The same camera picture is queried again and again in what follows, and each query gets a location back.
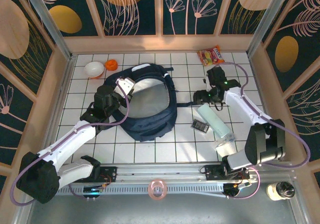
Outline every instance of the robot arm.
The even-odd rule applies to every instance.
[[[126,78],[117,80],[117,84],[126,95],[129,95],[135,83]],[[31,152],[25,154],[21,161],[20,172],[34,160],[50,153],[22,175],[17,182],[17,188],[44,204],[65,185],[81,178],[96,179],[100,173],[100,162],[92,157],[83,156],[74,163],[64,166],[63,164],[84,143],[106,129],[103,125],[91,126],[91,124],[109,123],[109,117],[121,105],[126,107],[124,94],[119,88],[100,86],[94,95],[94,102],[67,134],[37,154]]]
[[[207,89],[197,91],[193,95],[193,101],[196,104],[224,101],[240,116],[244,125],[250,126],[245,148],[222,159],[222,165],[225,166],[227,173],[234,173],[247,166],[278,160],[285,155],[284,130],[269,124],[260,117],[262,115],[267,119],[272,119],[258,109],[246,94],[241,94],[241,85],[235,79],[227,80],[221,67],[213,67],[207,71],[204,82]],[[284,126],[280,119],[273,121]]]

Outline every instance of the battery pack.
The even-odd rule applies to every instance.
[[[198,130],[202,133],[207,133],[209,130],[209,125],[207,123],[201,122],[197,119],[195,119],[191,125],[191,127],[195,130]]]

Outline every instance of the dark teal wallpaper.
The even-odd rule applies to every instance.
[[[279,18],[280,14],[282,13],[283,9],[285,8],[285,6],[287,5],[289,0],[284,0],[284,2],[282,3],[281,8],[279,9],[279,11],[277,12],[275,18],[273,19],[272,23],[270,24],[268,30],[266,31],[265,35],[262,38],[262,42],[265,42],[265,40],[267,39],[267,37],[269,36],[271,30],[273,29],[273,25],[275,24],[276,20]]]
[[[43,0],[43,2],[63,36],[98,35],[86,0]]]
[[[222,0],[163,1],[163,34],[213,34]]]
[[[310,161],[320,158],[320,70],[286,101],[300,136],[311,150]]]
[[[11,165],[33,102],[0,75],[0,163]]]
[[[107,36],[156,34],[155,0],[95,0]]]
[[[52,50],[19,0],[0,0],[0,7],[0,61],[37,93]]]
[[[231,0],[221,34],[253,34],[271,0]]]
[[[2,189],[4,188],[6,179],[7,179],[6,176],[0,175],[0,195],[1,195]]]
[[[320,55],[320,0],[296,0],[266,51],[285,91]]]

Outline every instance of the gray floor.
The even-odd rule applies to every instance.
[[[227,200],[195,194],[103,196],[96,201],[56,196],[35,203],[28,224],[295,224],[289,201],[270,200],[266,184],[247,200]],[[247,195],[255,185],[244,189]]]

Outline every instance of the white grid floor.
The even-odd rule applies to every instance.
[[[248,72],[249,84],[245,92],[248,97],[262,109],[262,103],[253,77],[246,53],[222,53],[225,61],[242,65]],[[118,69],[105,71],[101,79],[87,79],[83,74],[84,66],[91,61],[105,63],[109,59],[118,62]],[[94,93],[111,74],[133,67],[141,63],[155,63],[164,67],[173,67],[170,72],[176,86],[177,101],[190,102],[193,93],[205,89],[203,77],[206,68],[196,53],[141,53],[141,54],[86,54],[78,55],[72,80],[64,105],[57,139],[67,133],[79,120],[82,113],[94,100]],[[238,79],[244,84],[245,75],[233,65],[223,67],[228,79]],[[95,138],[81,146],[66,163],[78,160],[83,155],[89,155],[104,164],[111,163],[165,163],[165,162],[205,162],[217,161],[221,157],[214,147],[215,135],[210,129],[207,134],[191,129],[193,119],[202,120],[196,112],[197,107],[178,108],[178,116],[174,129],[153,142],[135,142],[120,126],[102,131]],[[214,112],[230,127],[236,136],[232,144],[235,150],[244,148],[249,127],[244,125],[237,114],[228,106],[221,112]]]

